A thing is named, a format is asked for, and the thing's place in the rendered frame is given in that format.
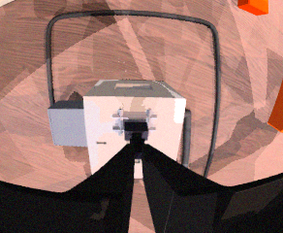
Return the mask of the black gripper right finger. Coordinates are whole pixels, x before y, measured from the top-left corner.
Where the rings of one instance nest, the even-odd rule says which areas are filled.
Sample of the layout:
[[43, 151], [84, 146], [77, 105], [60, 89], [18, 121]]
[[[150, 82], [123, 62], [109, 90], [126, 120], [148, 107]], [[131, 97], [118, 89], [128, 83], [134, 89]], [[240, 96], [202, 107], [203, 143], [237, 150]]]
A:
[[226, 233], [236, 221], [283, 202], [283, 172], [224, 186], [141, 144], [142, 183], [156, 233]]

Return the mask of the black cable with grey plug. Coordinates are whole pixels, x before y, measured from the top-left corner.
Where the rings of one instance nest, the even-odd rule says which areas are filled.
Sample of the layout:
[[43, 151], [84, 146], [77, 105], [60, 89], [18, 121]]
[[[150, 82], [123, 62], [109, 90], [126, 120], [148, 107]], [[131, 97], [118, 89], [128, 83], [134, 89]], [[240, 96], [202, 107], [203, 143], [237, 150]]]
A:
[[214, 24], [208, 22], [208, 20], [182, 16], [182, 15], [170, 15], [170, 13], [162, 12], [150, 12], [150, 11], [125, 11], [125, 9], [119, 9], [119, 11], [88, 11], [88, 12], [70, 12], [64, 13], [64, 15], [57, 15], [49, 21], [46, 31], [46, 63], [47, 63], [47, 84], [48, 84], [48, 96], [49, 96], [49, 108], [48, 121], [49, 128], [51, 128], [52, 140], [54, 145], [61, 145], [61, 147], [87, 147], [86, 141], [86, 128], [84, 128], [84, 115], [83, 115], [83, 100], [78, 101], [53, 101], [53, 89], [52, 89], [52, 71], [51, 71], [51, 28], [58, 19], [72, 18], [72, 17], [84, 17], [84, 16], [151, 16], [151, 17], [165, 17], [171, 19], [189, 20], [189, 22], [202, 23], [204, 26], [211, 28], [212, 34], [214, 34], [215, 42], [215, 66], [216, 66], [216, 106], [215, 106], [215, 118], [214, 128], [212, 128], [211, 137], [211, 149], [208, 155], [208, 161], [206, 171], [204, 171], [204, 177], [207, 178], [208, 168], [210, 168], [212, 153], [214, 152], [216, 131], [218, 131], [218, 119], [220, 109], [220, 51], [219, 51], [219, 38], [218, 30]]

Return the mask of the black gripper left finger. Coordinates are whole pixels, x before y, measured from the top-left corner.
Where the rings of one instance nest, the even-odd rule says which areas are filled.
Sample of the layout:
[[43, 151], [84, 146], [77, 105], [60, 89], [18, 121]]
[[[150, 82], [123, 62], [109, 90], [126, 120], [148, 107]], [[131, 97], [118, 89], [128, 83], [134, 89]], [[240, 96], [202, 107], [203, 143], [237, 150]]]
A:
[[0, 180], [0, 229], [11, 233], [129, 233], [134, 144], [67, 191]]

